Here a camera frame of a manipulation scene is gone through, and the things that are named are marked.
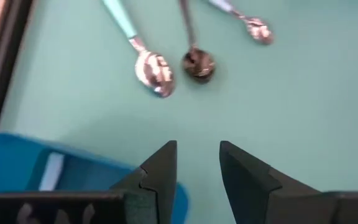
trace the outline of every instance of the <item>table surface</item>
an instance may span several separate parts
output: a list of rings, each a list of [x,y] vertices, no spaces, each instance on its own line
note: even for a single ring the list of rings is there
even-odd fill
[[[38,0],[0,131],[135,166],[176,139],[188,223],[234,223],[221,140],[319,190],[358,190],[358,1],[233,0],[270,22],[269,47],[206,2],[190,3],[200,47],[217,63],[207,85],[181,70],[187,39],[177,2],[124,1],[148,48],[175,72],[176,91],[160,99],[137,81],[137,54],[101,1]]]

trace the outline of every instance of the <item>black frame edge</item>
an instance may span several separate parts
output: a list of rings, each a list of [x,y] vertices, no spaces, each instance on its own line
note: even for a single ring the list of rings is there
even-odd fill
[[[0,115],[33,0],[6,0],[0,18]]]

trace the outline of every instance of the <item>blue container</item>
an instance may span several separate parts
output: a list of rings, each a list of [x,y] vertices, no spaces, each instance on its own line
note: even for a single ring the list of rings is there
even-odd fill
[[[0,133],[0,192],[38,190],[51,153],[64,155],[56,190],[108,190],[133,167],[55,143]],[[188,198],[178,184],[172,223],[185,222]]]

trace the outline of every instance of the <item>small spoon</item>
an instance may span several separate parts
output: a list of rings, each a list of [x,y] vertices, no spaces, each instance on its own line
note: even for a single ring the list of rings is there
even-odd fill
[[[251,37],[261,44],[271,44],[273,42],[273,33],[269,30],[267,24],[258,17],[248,17],[237,11],[228,0],[208,0],[209,3],[218,7],[220,10],[236,16],[245,22],[247,31]]]
[[[139,53],[135,64],[137,78],[158,96],[171,95],[175,89],[175,80],[165,59],[145,48],[120,0],[103,0],[103,3]]]
[[[190,45],[189,51],[183,57],[183,68],[199,83],[210,81],[215,71],[215,62],[212,56],[197,47],[194,29],[191,25],[188,0],[179,0],[183,18],[185,20]]]

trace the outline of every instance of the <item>mint green spoon handle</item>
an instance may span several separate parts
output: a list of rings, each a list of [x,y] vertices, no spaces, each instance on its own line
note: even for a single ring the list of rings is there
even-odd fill
[[[120,0],[103,0],[103,3],[128,39],[137,35],[135,27]]]

